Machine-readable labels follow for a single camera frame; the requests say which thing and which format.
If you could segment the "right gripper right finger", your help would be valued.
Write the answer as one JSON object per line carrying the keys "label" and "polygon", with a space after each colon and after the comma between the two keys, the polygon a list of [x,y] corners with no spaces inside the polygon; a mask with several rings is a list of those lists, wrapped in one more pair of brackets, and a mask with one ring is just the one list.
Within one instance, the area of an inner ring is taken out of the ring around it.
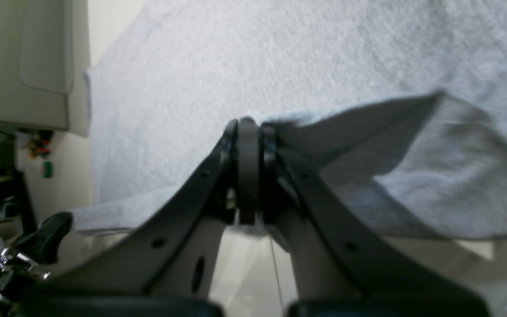
{"label": "right gripper right finger", "polygon": [[376,235],[314,168],[261,131],[261,218],[292,261],[288,317],[489,317],[485,301]]}

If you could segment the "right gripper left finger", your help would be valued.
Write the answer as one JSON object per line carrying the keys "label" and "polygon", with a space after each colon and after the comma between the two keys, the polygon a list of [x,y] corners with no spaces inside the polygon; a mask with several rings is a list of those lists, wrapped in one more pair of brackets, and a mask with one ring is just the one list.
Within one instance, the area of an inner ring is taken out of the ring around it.
{"label": "right gripper left finger", "polygon": [[256,220],[256,124],[231,120],[189,179],[108,251],[28,291],[21,317],[223,317],[209,301],[228,225]]}

